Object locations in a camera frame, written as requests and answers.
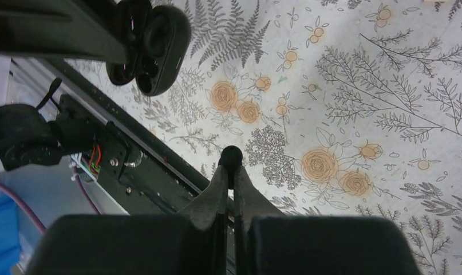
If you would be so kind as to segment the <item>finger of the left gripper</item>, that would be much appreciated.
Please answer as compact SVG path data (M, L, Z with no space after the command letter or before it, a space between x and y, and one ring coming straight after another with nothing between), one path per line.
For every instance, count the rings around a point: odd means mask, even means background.
M115 10L115 1L0 1L0 54L122 64Z

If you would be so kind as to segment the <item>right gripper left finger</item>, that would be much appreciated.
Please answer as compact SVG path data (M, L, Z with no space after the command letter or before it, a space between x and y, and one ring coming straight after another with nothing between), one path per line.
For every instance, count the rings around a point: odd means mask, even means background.
M225 274L228 173L171 215L66 215L47 229L27 274Z

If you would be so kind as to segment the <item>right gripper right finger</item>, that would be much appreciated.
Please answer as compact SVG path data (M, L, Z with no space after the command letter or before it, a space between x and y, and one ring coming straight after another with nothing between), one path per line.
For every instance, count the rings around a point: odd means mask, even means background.
M285 215L234 174L237 274L419 274L400 229L377 217Z

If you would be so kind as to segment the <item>black earbud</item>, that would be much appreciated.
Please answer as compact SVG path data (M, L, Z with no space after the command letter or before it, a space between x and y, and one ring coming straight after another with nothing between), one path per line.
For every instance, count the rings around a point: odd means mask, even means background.
M227 146L223 149L218 166L223 166L228 175L228 188L233 190L235 187L235 174L242 165L243 154L237 146Z

